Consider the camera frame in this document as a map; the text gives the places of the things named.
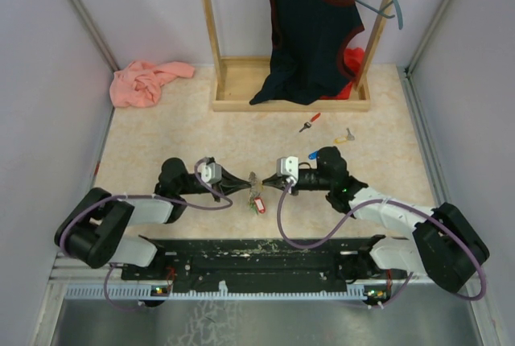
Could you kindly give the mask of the large keyring with rings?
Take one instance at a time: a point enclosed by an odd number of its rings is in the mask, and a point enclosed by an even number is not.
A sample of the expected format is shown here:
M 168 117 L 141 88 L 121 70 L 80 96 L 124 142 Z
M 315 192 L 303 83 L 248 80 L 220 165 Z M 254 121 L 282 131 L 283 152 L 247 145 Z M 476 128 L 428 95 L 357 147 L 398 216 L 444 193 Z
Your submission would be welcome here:
M 257 213 L 255 207 L 254 207 L 254 204 L 253 204 L 253 199 L 255 197 L 261 197 L 261 193 L 263 191 L 263 185 L 262 185 L 262 182 L 261 180 L 258 178 L 257 174 L 253 171 L 251 171 L 249 173 L 249 182 L 250 182 L 250 189 L 249 189 L 249 201 L 248 201 L 248 205 L 249 205 L 249 209 L 251 211 L 253 211 L 255 214 L 259 215 L 259 213 Z

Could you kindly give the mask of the key with red tag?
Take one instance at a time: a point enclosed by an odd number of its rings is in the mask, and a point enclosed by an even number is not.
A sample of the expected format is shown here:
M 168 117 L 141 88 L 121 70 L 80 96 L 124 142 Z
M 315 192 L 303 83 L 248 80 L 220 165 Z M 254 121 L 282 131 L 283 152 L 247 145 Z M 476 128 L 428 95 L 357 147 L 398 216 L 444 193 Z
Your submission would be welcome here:
M 266 206 L 262 201 L 261 197 L 255 197 L 253 199 L 254 207 L 259 214 L 264 214 L 266 212 Z

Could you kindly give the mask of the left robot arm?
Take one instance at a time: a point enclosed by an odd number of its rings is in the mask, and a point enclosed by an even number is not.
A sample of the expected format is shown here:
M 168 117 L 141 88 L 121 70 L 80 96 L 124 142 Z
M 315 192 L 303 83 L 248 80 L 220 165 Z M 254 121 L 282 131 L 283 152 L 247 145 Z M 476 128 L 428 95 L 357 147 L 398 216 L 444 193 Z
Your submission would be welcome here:
M 127 237 L 128 227 L 172 224 L 186 208 L 230 208 L 229 195 L 251 187 L 250 181 L 230 174 L 213 158 L 198 161 L 192 173 L 182 159 L 170 158 L 161 166 L 152 194 L 113 195 L 101 187 L 90 189 L 56 230 L 54 242 L 62 253 L 92 269 L 137 266 L 156 279 L 166 273 L 167 259 L 150 238 Z

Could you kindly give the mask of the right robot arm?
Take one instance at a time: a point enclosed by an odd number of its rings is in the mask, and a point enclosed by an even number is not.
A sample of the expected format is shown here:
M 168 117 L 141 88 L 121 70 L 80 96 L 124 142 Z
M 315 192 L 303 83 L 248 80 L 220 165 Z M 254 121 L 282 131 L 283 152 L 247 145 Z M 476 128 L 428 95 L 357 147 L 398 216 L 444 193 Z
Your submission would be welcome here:
M 379 238 L 360 257 L 360 271 L 365 276 L 378 278 L 390 269 L 425 274 L 454 295 L 478 276 L 480 292 L 474 298 L 484 297 L 487 282 L 482 265 L 490 252 L 455 205 L 429 208 L 388 197 L 350 175 L 335 146 L 318 150 L 314 168 L 303 169 L 294 156 L 280 158 L 275 174 L 262 183 L 283 195 L 326 192 L 327 202 L 344 219 L 370 221 L 398 233 L 397 238 Z

